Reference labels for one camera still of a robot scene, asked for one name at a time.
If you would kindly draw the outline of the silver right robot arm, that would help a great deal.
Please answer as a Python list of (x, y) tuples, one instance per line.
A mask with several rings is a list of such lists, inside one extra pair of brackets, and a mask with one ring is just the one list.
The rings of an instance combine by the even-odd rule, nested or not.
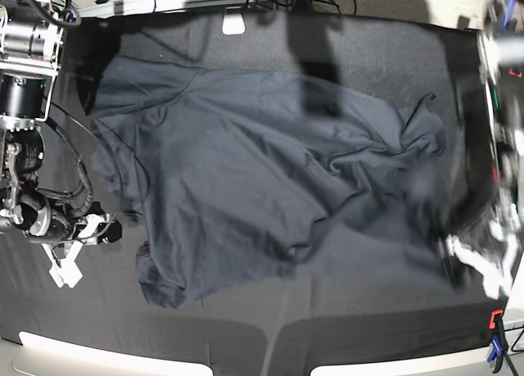
[[(61, 69), (66, 31), (81, 16), (73, 0), (1, 0), (1, 231), (21, 231), (50, 260), (59, 288), (74, 288), (83, 277), (76, 259), (86, 246), (116, 242), (122, 228), (93, 199), (81, 154), (50, 116)], [(79, 183), (70, 191), (42, 188), (41, 126), (65, 144)]]

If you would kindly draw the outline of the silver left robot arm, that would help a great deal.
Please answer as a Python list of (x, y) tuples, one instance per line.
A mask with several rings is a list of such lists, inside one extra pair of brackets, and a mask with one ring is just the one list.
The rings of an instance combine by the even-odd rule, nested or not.
[(523, 235), (523, 0), (493, 0), (476, 32), (478, 74), (456, 84), (458, 146), (440, 214), (454, 287), (481, 276), (508, 297)]

